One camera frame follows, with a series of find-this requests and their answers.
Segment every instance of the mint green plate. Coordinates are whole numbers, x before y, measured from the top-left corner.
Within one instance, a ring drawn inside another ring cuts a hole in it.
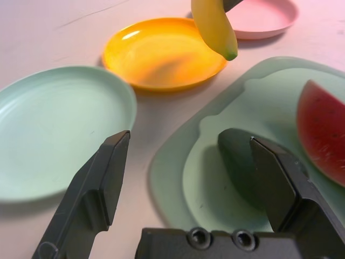
[[[64,191],[110,135],[131,130],[132,88],[104,69],[61,67],[0,92],[0,201]]]

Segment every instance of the orange plate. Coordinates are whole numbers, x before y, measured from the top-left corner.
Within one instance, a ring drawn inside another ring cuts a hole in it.
[[[159,18],[131,25],[105,47],[103,64],[135,88],[171,92],[204,82],[226,60],[203,42],[193,19]]]

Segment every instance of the banana tip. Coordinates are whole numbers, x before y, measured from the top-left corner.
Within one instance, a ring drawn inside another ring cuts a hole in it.
[[[224,56],[224,58],[225,58],[227,61],[232,61],[232,60],[234,60],[236,57],[237,57],[237,53],[234,53],[234,52],[230,52],[230,53],[228,53],[226,56]]]

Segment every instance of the pink plate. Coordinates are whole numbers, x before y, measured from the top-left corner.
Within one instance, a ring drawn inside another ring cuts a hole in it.
[[[264,39],[293,25],[298,9],[290,0],[244,0],[227,17],[238,39]]]

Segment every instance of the plate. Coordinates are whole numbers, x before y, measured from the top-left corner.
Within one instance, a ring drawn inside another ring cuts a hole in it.
[[[79,168],[136,116],[132,88],[95,67],[62,67],[0,92],[0,201],[66,190]]]
[[[285,32],[298,17],[290,0],[244,0],[227,13],[238,39],[264,39]]]
[[[110,39],[102,60],[134,87],[154,92],[197,86],[226,65],[187,18],[152,19],[127,27]]]

